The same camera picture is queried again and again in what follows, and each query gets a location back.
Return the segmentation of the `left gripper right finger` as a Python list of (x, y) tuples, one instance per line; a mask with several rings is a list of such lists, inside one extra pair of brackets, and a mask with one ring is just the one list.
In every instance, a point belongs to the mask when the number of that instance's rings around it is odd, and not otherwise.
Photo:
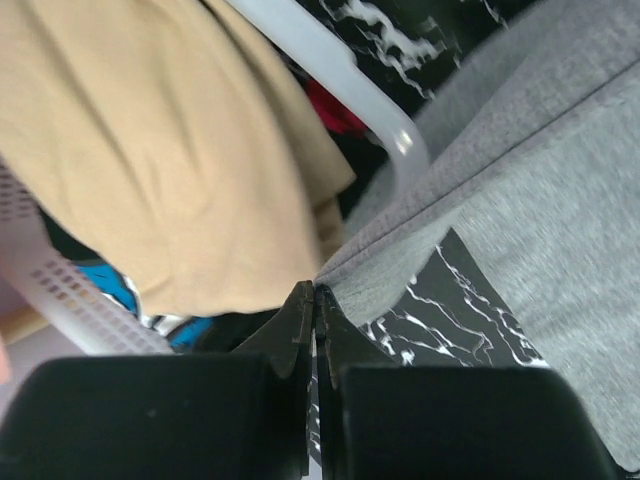
[(616, 479), (577, 395), (531, 367), (402, 366), (315, 291), (327, 479)]

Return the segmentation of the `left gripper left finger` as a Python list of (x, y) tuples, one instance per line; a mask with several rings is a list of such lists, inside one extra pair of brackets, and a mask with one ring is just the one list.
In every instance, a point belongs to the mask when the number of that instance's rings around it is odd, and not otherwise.
[(5, 479), (300, 479), (309, 472), (314, 289), (229, 353), (68, 357), (1, 425)]

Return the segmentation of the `grey t shirt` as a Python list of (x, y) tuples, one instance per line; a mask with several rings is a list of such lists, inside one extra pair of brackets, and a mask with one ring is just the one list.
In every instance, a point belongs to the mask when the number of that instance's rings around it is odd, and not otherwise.
[(436, 246), (452, 229), (539, 354), (483, 367), (559, 372), (637, 471), (639, 5), (539, 1), (480, 49), (486, 68), (488, 101), (318, 282), (340, 305), (379, 266), (407, 272), (419, 236)]

